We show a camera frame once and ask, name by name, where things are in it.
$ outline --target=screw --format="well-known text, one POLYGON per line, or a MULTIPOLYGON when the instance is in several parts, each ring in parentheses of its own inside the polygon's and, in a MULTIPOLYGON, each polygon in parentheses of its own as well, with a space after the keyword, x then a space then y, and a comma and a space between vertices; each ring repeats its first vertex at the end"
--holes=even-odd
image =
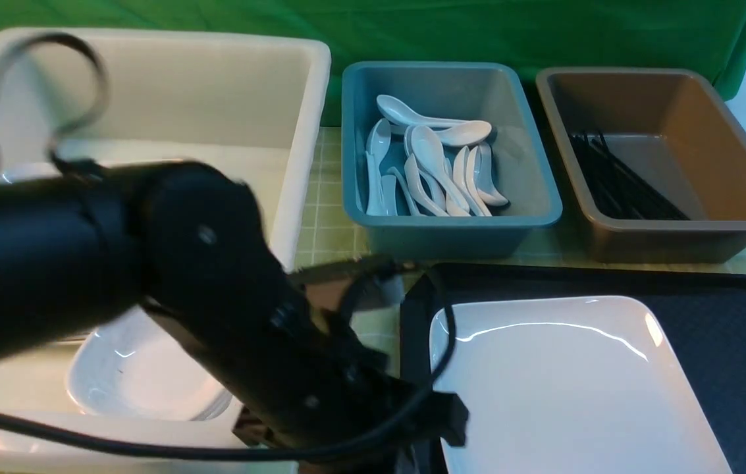
POLYGON ((273 325, 273 327, 282 327, 285 324, 285 318, 282 317, 282 313, 277 312, 273 315, 273 317, 270 318, 270 324, 273 325))
POLYGON ((205 225, 198 227, 198 237, 207 246, 213 246, 217 242, 217 235, 214 233, 214 230, 205 225))
POLYGON ((358 367, 356 367, 355 365, 350 365, 348 368, 346 368, 346 372, 343 374, 343 376, 350 384, 354 384, 355 379, 358 377, 358 367))
POLYGON ((313 410, 319 407, 319 399, 313 395, 306 396, 306 400, 303 402, 303 405, 306 405, 306 408, 310 408, 313 410))

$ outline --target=brown plastic bin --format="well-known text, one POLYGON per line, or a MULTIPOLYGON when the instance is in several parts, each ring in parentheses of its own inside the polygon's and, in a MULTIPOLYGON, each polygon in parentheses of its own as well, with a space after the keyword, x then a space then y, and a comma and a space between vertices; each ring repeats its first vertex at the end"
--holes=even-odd
POLYGON ((746 247, 746 133, 706 79, 685 70, 558 67, 536 82, 593 259, 719 263, 746 247), (595 130, 689 220, 602 214, 568 138, 595 130))

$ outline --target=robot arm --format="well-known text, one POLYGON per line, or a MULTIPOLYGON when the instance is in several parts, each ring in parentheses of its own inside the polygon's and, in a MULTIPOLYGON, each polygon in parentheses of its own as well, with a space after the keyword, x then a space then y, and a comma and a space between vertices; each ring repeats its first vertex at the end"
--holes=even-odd
POLYGON ((373 259, 288 276, 250 189, 192 162, 87 160, 62 177, 0 186, 0 357, 141 304, 244 403, 235 434, 274 450, 224 456, 82 444, 41 426, 24 434, 129 456, 303 459, 300 471, 318 474, 396 471, 410 458, 397 448, 423 438, 463 445, 468 413, 457 395, 386 375, 386 356, 349 327, 360 295, 410 269, 373 259), (351 456, 321 449, 359 438, 343 443, 351 456))

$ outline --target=blue plastic bin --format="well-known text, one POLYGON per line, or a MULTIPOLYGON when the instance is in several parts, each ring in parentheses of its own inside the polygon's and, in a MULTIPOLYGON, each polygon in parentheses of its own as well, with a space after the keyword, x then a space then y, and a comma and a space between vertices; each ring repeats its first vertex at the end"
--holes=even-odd
MULTIPOLYGON (((492 63, 356 63, 343 72, 343 207, 366 228, 369 248, 406 259, 499 258, 512 254, 533 228, 554 224, 562 202, 539 140, 520 79, 492 63), (376 97, 390 94, 431 117, 487 120, 493 124, 493 180, 510 201, 490 218, 370 216, 367 208, 367 135, 381 114, 376 97)), ((457 152, 447 148, 447 158, 457 152)), ((394 135, 384 173, 404 170, 402 137, 394 135)))

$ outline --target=white dish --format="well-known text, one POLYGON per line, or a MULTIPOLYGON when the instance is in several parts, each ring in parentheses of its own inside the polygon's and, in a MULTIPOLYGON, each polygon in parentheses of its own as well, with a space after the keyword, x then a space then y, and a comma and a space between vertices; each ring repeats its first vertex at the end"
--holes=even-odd
POLYGON ((74 356, 66 389, 86 414, 169 421, 204 420, 232 400, 139 308, 92 332, 74 356))
MULTIPOLYGON (((730 468, 650 309, 630 298, 454 306, 458 347, 436 390, 469 408, 450 474, 725 474, 730 468)), ((434 366, 444 351, 432 321, 434 366)))

